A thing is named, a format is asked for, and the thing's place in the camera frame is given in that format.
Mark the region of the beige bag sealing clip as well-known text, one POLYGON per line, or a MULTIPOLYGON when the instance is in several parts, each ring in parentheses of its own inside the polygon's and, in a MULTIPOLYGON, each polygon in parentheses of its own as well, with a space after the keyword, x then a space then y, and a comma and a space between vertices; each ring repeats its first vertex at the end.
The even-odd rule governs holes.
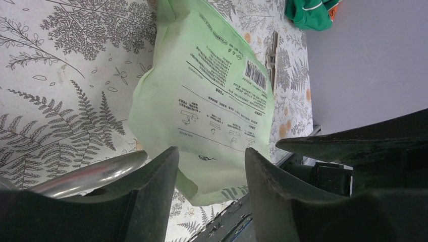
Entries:
POLYGON ((271 71, 270 83, 272 91, 275 89, 276 82, 276 60, 277 60, 277 47, 278 47, 278 32, 274 31, 272 34, 272 46, 266 51, 265 60, 266 68, 271 71))

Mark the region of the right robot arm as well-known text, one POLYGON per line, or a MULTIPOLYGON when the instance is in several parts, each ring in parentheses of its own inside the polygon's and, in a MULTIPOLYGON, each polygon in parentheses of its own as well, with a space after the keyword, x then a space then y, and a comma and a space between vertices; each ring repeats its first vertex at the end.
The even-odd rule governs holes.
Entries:
POLYGON ((351 166, 354 194, 427 189, 427 109, 328 135, 281 139, 276 147, 351 166))

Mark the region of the green cat litter bag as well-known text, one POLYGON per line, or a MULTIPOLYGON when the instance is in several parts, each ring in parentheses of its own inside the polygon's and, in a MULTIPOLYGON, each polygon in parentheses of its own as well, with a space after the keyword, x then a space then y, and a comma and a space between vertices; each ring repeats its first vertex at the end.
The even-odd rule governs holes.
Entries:
POLYGON ((206 1, 158 1, 152 68, 129 127, 149 157, 179 149, 176 188, 193 206, 248 193, 245 150, 268 157, 275 100, 264 64, 206 1))

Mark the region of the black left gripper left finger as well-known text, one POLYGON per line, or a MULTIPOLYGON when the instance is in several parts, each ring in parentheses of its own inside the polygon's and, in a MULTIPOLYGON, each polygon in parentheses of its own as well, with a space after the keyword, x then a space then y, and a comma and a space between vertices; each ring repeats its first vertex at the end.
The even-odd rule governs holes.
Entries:
POLYGON ((86 195, 87 231, 80 241, 164 241, 179 163, 179 150, 170 147, 142 168, 86 195))

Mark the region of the metal litter scoop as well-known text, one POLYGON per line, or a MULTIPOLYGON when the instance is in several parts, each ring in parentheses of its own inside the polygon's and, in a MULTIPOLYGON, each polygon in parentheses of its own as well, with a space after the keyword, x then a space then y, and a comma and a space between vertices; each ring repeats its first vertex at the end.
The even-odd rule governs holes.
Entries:
POLYGON ((124 154, 68 172, 28 190, 55 199, 69 197, 115 182, 139 169, 147 159, 145 151, 124 154))

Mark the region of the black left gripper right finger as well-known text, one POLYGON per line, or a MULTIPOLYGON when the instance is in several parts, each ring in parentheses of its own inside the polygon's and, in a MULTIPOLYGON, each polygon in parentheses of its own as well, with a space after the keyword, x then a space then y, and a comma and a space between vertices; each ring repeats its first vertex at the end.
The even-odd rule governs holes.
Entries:
POLYGON ((258 241, 339 241, 351 233, 341 196, 276 167, 253 148, 245 171, 258 241))

